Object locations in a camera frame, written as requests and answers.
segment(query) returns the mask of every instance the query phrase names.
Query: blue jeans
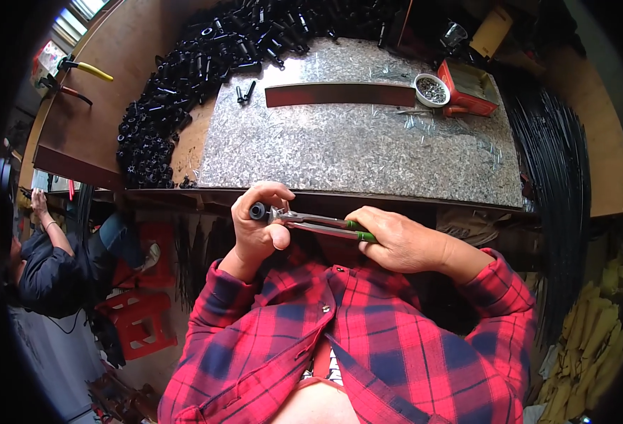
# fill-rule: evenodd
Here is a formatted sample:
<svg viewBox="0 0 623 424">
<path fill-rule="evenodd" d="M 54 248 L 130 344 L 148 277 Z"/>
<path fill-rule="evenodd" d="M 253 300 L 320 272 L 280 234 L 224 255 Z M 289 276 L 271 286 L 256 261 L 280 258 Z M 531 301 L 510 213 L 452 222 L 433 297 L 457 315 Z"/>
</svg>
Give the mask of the blue jeans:
<svg viewBox="0 0 623 424">
<path fill-rule="evenodd" d="M 135 225 L 128 225 L 120 213 L 114 212 L 98 230 L 104 247 L 117 258 L 126 261 L 132 269 L 145 262 Z"/>
</svg>

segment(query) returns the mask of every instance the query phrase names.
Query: white shoe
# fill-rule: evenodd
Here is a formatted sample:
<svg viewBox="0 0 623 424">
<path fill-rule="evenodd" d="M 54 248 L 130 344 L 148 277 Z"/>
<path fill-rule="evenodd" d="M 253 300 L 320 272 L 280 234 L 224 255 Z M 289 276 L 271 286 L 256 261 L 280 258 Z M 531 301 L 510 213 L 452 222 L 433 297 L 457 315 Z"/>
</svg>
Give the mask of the white shoe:
<svg viewBox="0 0 623 424">
<path fill-rule="evenodd" d="M 154 243 L 149 247 L 149 251 L 147 252 L 147 258 L 145 259 L 144 265 L 138 270 L 140 272 L 144 272 L 147 269 L 153 267 L 158 263 L 158 259 L 161 257 L 161 248 L 158 244 Z"/>
</svg>

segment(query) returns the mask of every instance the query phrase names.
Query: speckled stone tabletop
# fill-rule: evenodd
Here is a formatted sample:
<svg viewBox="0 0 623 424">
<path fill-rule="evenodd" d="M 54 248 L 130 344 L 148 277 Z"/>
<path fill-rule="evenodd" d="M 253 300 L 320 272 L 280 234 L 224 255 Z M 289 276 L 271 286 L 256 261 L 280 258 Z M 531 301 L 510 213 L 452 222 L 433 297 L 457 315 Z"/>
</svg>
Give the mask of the speckled stone tabletop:
<svg viewBox="0 0 623 424">
<path fill-rule="evenodd" d="M 299 105 L 267 108 L 264 89 L 318 81 L 410 85 L 428 65 L 374 42 L 315 39 L 285 69 L 236 75 L 220 89 L 196 186 L 246 188 L 273 180 L 294 190 L 393 195 L 521 208 L 514 142 L 504 105 L 490 117 L 397 114 L 393 106 Z M 236 102 L 257 79 L 248 105 Z"/>
</svg>

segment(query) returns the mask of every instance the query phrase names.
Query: red stool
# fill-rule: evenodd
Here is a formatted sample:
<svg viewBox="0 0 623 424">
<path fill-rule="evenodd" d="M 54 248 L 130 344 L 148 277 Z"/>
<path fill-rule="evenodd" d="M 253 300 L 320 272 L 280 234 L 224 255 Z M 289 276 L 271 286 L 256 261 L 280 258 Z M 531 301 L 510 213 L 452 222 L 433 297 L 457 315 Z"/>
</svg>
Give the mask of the red stool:
<svg viewBox="0 0 623 424">
<path fill-rule="evenodd" d="M 119 259 L 113 275 L 113 286 L 122 288 L 163 288 L 175 285 L 175 277 L 171 271 L 170 253 L 174 248 L 172 225 L 169 223 L 139 223 L 140 241 L 154 241 L 161 249 L 158 263 L 139 276 L 131 277 L 134 271 L 128 264 Z"/>
<path fill-rule="evenodd" d="M 177 337 L 169 337 L 161 326 L 161 313 L 170 307 L 171 298 L 168 294 L 144 294 L 137 290 L 130 290 L 110 297 L 97 305 L 95 309 L 112 320 L 121 342 L 123 357 L 128 361 L 160 351 L 168 346 L 177 346 Z M 146 318 L 152 320 L 153 332 L 150 332 L 141 322 Z M 151 336 L 155 336 L 154 341 L 145 341 Z"/>
</svg>

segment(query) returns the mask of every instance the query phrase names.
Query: person in black shirt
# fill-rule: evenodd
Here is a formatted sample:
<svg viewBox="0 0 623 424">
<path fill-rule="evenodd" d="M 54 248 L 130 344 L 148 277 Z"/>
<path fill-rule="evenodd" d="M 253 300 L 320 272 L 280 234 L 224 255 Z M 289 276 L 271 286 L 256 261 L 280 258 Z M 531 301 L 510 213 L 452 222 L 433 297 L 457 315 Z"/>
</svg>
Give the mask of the person in black shirt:
<svg viewBox="0 0 623 424">
<path fill-rule="evenodd" d="M 11 301 L 41 315 L 63 318 L 106 299 L 119 258 L 144 272 L 160 256 L 158 244 L 142 252 L 137 230 L 116 212 L 88 239 L 88 251 L 73 233 L 65 234 L 48 213 L 42 190 L 31 193 L 31 207 L 44 231 L 24 243 L 12 238 L 7 268 Z"/>
</svg>

